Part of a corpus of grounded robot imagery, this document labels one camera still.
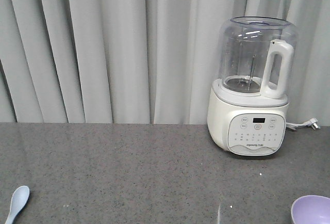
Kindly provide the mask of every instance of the granite countertop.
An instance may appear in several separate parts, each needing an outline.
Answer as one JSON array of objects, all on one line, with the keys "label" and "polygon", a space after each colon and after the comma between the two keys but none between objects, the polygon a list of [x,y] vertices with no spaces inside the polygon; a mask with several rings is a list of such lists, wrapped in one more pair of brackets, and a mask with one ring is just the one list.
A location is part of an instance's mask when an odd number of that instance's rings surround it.
[{"label": "granite countertop", "polygon": [[20,223],[290,223],[292,202],[330,196],[330,127],[287,131],[242,157],[206,125],[0,124],[0,221],[20,185]]}]

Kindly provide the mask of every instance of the plastic spoon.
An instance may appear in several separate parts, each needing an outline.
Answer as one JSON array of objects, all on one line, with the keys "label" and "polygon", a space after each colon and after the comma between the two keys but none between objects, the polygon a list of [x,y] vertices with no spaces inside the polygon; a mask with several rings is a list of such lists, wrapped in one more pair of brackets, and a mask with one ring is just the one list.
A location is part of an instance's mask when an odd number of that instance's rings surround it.
[{"label": "plastic spoon", "polygon": [[27,186],[18,187],[11,197],[9,215],[5,224],[12,224],[16,215],[24,208],[30,195],[30,189]]}]

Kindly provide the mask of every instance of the bowl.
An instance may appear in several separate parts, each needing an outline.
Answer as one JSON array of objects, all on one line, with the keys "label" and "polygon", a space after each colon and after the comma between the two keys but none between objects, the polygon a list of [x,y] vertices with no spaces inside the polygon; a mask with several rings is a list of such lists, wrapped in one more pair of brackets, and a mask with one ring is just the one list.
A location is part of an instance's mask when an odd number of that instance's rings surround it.
[{"label": "bowl", "polygon": [[291,218],[293,224],[330,224],[330,198],[299,197],[292,204]]}]

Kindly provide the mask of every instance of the blender jar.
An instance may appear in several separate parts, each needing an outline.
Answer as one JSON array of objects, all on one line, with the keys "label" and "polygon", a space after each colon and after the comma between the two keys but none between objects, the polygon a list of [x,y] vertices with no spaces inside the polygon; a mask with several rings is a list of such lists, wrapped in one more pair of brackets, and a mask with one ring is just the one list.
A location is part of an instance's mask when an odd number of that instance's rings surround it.
[{"label": "blender jar", "polygon": [[296,27],[281,19],[237,17],[226,21],[221,29],[221,86],[244,94],[261,91],[270,98],[283,95],[292,62],[284,57],[293,57]]}]

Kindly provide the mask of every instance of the blender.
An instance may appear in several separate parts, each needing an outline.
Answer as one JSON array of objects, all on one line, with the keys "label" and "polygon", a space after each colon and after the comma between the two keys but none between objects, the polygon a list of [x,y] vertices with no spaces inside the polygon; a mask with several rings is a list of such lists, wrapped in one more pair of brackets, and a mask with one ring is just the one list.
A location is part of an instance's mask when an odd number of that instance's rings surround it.
[{"label": "blender", "polygon": [[222,28],[219,77],[212,83],[207,125],[214,142],[239,155],[276,152],[289,105],[287,86],[297,41],[288,21],[237,17]]}]

